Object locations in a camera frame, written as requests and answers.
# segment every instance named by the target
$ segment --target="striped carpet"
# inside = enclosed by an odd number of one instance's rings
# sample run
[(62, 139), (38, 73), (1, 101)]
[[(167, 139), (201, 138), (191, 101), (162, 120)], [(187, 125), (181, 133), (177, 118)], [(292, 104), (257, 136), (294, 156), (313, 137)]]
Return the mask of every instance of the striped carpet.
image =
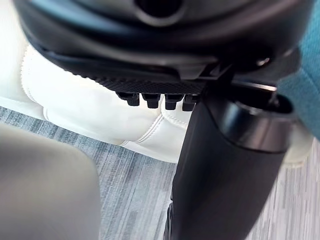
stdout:
[[(1, 108), (0, 122), (73, 145), (100, 176), (101, 240), (161, 240), (176, 165)], [(247, 240), (320, 239), (320, 147), (300, 169), (282, 169)]]

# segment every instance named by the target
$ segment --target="teal fabric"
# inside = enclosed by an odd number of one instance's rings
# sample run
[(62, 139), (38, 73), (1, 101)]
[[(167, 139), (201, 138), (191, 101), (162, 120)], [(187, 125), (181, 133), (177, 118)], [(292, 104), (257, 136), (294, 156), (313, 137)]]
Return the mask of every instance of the teal fabric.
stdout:
[(278, 92), (293, 102), (305, 126), (320, 140), (320, 0), (315, 1), (301, 51), (300, 71), (280, 81)]

